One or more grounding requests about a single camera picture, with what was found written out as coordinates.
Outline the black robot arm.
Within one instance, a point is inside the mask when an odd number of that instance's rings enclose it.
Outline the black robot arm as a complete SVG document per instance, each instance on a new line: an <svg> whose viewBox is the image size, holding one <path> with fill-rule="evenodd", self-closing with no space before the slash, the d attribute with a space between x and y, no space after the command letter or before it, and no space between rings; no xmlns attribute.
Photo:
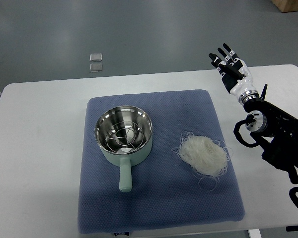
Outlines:
<svg viewBox="0 0 298 238"><path fill-rule="evenodd" d="M265 101L266 90L267 85L261 96L250 94L243 100L248 115L236 123L233 133L248 148L260 146L262 159L298 184L298 119Z"/></svg>

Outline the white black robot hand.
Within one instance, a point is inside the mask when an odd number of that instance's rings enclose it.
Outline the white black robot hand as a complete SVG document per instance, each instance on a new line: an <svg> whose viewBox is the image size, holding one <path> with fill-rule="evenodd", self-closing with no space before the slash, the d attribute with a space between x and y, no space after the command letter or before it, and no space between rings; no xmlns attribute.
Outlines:
<svg viewBox="0 0 298 238"><path fill-rule="evenodd" d="M241 105L247 101L259 98L257 89L253 86L252 74L246 63L226 43L223 48L218 48L219 57L210 53L211 65L222 77L226 90L234 95Z"/></svg>

